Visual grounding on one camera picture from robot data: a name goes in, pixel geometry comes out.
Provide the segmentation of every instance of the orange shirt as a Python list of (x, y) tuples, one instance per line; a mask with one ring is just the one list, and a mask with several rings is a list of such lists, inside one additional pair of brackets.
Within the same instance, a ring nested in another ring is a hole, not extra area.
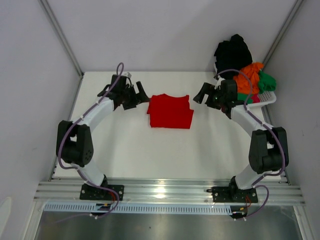
[[(252, 94), (259, 93), (258, 82), (259, 71), (262, 69), (264, 65), (260, 62), (251, 63), (250, 65), (242, 68), (240, 71), (248, 76), (252, 83)], [(238, 94), (249, 94), (250, 93), (250, 84), (248, 80), (241, 74), (234, 76), (233, 79), (236, 81)]]

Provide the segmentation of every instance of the clothing pile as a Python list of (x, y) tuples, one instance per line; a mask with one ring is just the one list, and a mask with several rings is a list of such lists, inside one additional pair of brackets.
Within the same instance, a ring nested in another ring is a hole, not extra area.
[[(258, 94), (265, 91), (274, 91), (276, 89), (276, 80), (263, 72), (264, 65), (260, 62), (254, 62), (251, 53), (244, 39), (235, 34), (230, 41), (220, 42), (215, 50), (215, 67), (217, 73), (228, 69), (236, 69), (248, 76), (252, 84), (252, 94), (248, 104), (259, 103)], [(227, 71), (220, 76), (224, 79), (234, 79), (237, 84), (238, 100), (245, 100), (250, 93), (250, 84), (247, 79), (235, 71)]]
[(189, 95), (161, 94), (151, 97), (146, 113), (152, 128), (190, 129), (194, 110), (190, 109)]

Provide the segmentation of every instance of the white wall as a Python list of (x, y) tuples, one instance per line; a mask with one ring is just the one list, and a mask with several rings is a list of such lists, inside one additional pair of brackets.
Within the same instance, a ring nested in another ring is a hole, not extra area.
[(0, 202), (13, 199), (1, 239), (18, 240), (79, 80), (36, 0), (1, 1), (0, 36)]
[(319, 0), (305, 1), (265, 71), (277, 79), (270, 110), (274, 123), (287, 131), (288, 175), (301, 186), (320, 238), (319, 9)]
[(211, 71), (244, 37), (262, 61), (295, 0), (49, 0), (83, 71)]

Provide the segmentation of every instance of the folded red shirt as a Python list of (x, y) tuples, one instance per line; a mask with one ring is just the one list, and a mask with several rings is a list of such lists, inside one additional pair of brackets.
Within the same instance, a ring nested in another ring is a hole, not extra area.
[(173, 97), (153, 95), (146, 112), (152, 128), (190, 129), (194, 111), (190, 109), (189, 95)]

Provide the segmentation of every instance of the black mounting plate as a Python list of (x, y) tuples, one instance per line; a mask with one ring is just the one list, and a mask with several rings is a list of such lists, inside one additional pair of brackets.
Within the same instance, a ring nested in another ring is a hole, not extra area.
[(246, 203), (246, 196), (250, 198), (252, 203), (258, 203), (257, 191), (255, 188), (246, 190), (238, 189), (237, 192), (231, 196), (230, 187), (228, 186), (214, 186), (207, 190), (207, 193), (212, 193), (214, 203)]
[[(119, 194), (120, 201), (124, 198), (125, 186), (124, 185), (111, 185), (109, 184), (107, 188), (114, 190)], [(114, 198), (109, 191), (90, 186), (88, 184), (83, 184), (80, 192), (81, 200), (98, 200), (98, 201), (113, 201)]]

